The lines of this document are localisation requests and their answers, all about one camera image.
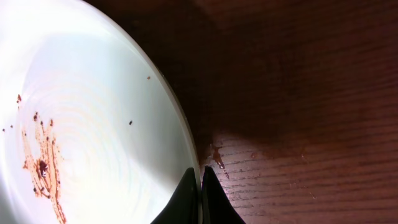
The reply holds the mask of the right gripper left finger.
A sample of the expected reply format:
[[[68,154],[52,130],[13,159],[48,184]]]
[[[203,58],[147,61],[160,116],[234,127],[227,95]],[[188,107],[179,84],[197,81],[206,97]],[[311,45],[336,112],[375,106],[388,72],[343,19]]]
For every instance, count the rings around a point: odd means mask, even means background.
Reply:
[[[194,168],[188,168],[165,208],[151,224],[197,224],[198,191]]]

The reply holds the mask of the light blue plate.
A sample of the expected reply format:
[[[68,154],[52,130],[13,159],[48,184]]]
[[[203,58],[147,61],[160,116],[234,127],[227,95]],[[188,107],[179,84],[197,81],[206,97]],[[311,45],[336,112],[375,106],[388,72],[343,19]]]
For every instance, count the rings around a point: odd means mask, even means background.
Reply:
[[[1,2],[1,222],[150,223],[189,168],[186,118],[83,1]]]

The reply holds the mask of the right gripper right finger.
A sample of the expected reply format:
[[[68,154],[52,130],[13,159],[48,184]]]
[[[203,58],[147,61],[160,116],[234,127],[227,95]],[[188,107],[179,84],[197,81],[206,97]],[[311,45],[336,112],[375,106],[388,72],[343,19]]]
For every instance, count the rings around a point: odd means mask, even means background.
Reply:
[[[201,187],[203,224],[245,224],[226,196],[214,170],[206,166]]]

